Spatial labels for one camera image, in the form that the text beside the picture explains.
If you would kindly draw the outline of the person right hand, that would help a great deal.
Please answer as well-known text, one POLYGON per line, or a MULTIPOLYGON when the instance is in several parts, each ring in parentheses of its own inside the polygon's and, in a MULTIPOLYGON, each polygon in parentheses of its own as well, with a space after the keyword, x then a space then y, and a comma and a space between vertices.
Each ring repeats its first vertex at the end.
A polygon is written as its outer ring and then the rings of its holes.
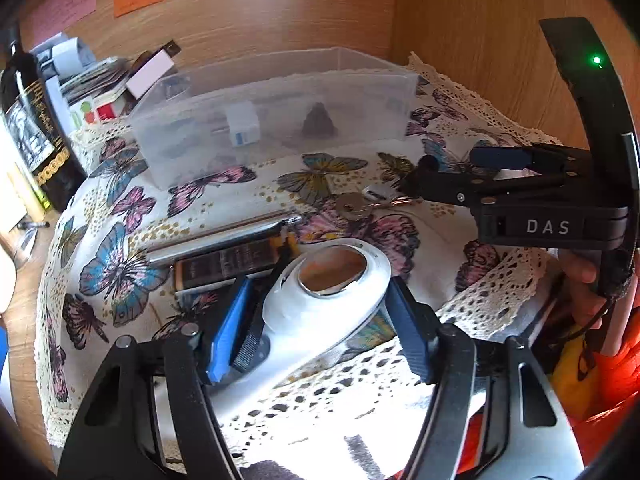
POLYGON ((598 277, 597 266, 564 249, 559 251, 559 263, 566 275, 565 289, 570 297, 570 313, 580 327, 586 326, 605 305, 605 299, 590 289, 598 277))

